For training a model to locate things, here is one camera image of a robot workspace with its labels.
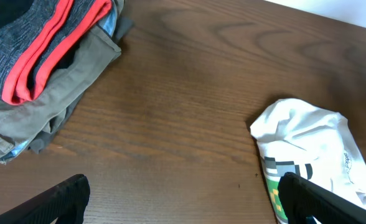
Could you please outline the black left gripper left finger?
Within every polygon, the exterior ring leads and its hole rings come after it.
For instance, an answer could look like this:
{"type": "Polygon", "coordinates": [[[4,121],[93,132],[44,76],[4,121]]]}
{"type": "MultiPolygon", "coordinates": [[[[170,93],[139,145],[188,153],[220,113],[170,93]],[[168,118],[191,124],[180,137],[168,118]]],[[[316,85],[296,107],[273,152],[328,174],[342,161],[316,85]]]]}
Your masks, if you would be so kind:
{"type": "Polygon", "coordinates": [[[0,215],[0,224],[82,224],[90,198],[88,179],[76,174],[0,215]]]}

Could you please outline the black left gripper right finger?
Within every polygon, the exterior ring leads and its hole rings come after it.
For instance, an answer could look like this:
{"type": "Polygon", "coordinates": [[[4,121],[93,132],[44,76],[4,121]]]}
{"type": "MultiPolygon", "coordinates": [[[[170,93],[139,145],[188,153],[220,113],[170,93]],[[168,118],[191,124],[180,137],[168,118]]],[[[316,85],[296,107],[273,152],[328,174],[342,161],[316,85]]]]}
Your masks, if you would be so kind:
{"type": "Polygon", "coordinates": [[[280,178],[278,191],[289,224],[366,224],[366,210],[295,173],[280,178]]]}

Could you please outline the white printed t-shirt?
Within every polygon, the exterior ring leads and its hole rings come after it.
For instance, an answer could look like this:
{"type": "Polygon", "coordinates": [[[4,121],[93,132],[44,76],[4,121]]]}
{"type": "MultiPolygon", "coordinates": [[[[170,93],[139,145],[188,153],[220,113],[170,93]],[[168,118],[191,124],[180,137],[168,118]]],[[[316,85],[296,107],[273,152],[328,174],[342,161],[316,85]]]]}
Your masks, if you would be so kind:
{"type": "Polygon", "coordinates": [[[338,112],[295,98],[267,107],[251,124],[277,221],[287,223],[278,184],[287,172],[366,210],[366,163],[338,112]]]}

